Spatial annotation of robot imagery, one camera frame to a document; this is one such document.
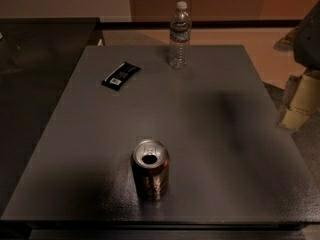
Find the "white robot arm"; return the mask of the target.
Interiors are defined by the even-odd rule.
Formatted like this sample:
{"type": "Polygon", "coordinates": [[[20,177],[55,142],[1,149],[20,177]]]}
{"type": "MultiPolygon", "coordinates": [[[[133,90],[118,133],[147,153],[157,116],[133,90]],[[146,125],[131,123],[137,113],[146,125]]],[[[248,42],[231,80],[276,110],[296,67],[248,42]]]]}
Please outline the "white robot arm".
{"type": "Polygon", "coordinates": [[[279,109],[278,124],[298,130],[320,107],[320,1],[274,48],[292,51],[305,68],[300,76],[289,76],[279,109]]]}

